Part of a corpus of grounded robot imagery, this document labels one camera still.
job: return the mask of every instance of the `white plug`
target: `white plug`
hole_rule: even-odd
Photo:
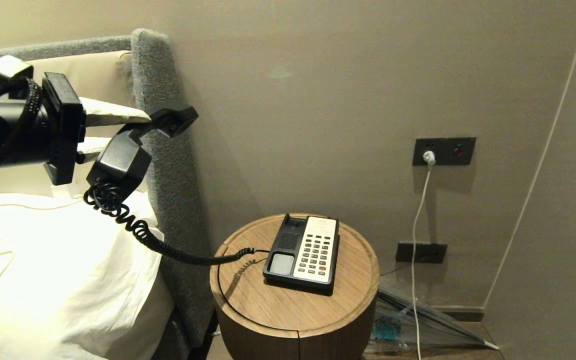
[[[424,152],[423,161],[425,161],[425,163],[428,164],[428,167],[434,166],[434,164],[437,163],[437,160],[435,160],[435,153],[430,150]]]

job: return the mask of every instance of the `umbrella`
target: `umbrella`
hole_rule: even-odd
[[[430,307],[416,305],[422,347],[480,346],[499,350],[497,346],[463,328],[452,317]],[[375,353],[408,350],[416,344],[415,317],[412,301],[393,290],[379,287],[371,350]]]

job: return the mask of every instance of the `wooden tabletop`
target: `wooden tabletop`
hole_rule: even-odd
[[[305,217],[306,214],[291,214]],[[268,216],[240,228],[217,251],[230,255],[242,248],[270,249],[284,219]],[[274,336],[313,337],[343,328],[373,301],[379,283],[379,264],[372,247],[354,229],[339,226],[340,243],[332,296],[267,285],[263,266],[267,253],[213,266],[210,286],[224,312],[252,330],[279,330]]]

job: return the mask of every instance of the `white pillow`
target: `white pillow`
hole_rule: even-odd
[[[163,239],[147,194],[125,203]],[[0,360],[103,359],[160,259],[80,198],[0,193]]]

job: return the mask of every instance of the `round wooden side table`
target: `round wooden side table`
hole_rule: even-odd
[[[222,244],[217,256],[248,247],[270,249],[283,219],[279,214],[245,225]],[[266,284],[267,253],[210,269],[221,334],[234,360],[361,358],[375,316],[379,264],[357,231],[340,223],[339,235],[332,296]]]

